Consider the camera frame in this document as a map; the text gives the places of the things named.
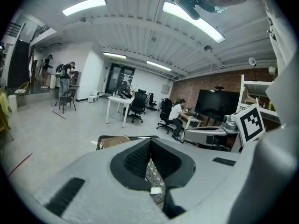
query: black pants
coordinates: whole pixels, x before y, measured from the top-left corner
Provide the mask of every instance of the black pants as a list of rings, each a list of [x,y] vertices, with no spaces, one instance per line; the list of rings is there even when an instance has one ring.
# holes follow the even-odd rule
[[[170,120],[170,122],[171,122],[171,124],[174,124],[177,127],[176,130],[173,132],[173,135],[178,136],[179,132],[181,132],[181,130],[183,128],[183,122],[178,118]]]

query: black railing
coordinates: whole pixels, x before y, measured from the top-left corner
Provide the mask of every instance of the black railing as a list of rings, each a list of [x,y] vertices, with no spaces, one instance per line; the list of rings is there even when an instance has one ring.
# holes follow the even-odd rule
[[[4,32],[4,35],[9,35],[12,37],[17,37],[19,31],[21,29],[21,26],[12,22],[9,22],[6,31]]]
[[[49,30],[50,27],[48,25],[44,25],[43,27],[38,27],[31,39],[33,41],[36,37],[38,37],[40,34],[43,34],[45,31]]]

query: black t-shirt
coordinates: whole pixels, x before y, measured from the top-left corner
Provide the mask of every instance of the black t-shirt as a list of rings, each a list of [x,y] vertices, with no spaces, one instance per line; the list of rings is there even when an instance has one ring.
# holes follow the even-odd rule
[[[61,77],[61,78],[66,78],[66,79],[69,79],[69,76],[67,75],[67,69],[70,69],[71,70],[71,64],[66,64],[63,69],[65,70],[65,73],[64,73],[64,76]]]
[[[43,70],[47,70],[50,67],[49,63],[50,63],[50,59],[46,58],[45,59],[45,65],[43,66]]]

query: brick wall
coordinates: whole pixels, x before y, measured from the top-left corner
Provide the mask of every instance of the brick wall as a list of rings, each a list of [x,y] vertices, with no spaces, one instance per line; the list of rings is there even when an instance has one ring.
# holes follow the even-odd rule
[[[197,77],[173,83],[173,87],[170,94],[170,99],[175,102],[177,97],[186,100],[186,107],[195,107],[199,91],[202,90],[216,90],[215,86],[223,86],[224,91],[240,92],[241,86],[241,75],[244,74],[245,80],[254,80],[255,74],[258,81],[273,81],[273,75],[270,75],[268,69],[248,69],[248,70],[237,70],[231,72],[225,72],[220,74],[214,74],[204,77]],[[269,100],[263,100],[265,105],[268,106]],[[206,117],[201,117],[203,123],[206,124]],[[266,130],[272,130],[277,128],[279,124],[265,120],[264,125],[267,127]],[[208,126],[213,124],[213,120],[210,120]]]

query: ceiling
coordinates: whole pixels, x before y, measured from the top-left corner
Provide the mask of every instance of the ceiling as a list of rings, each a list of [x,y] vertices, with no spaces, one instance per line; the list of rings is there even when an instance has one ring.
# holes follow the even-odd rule
[[[260,0],[247,0],[221,14],[199,7],[200,16],[216,28],[225,41],[216,43],[192,24],[162,11],[165,1],[106,0],[107,5],[70,16],[62,13],[85,0],[26,0],[22,9],[58,31],[53,41],[96,41],[102,51],[126,55],[112,59],[149,70],[172,80],[227,70],[248,69],[253,56],[258,67],[276,65],[269,39],[268,21]],[[204,51],[210,45],[212,53]],[[171,68],[161,70],[146,64],[150,60]]]

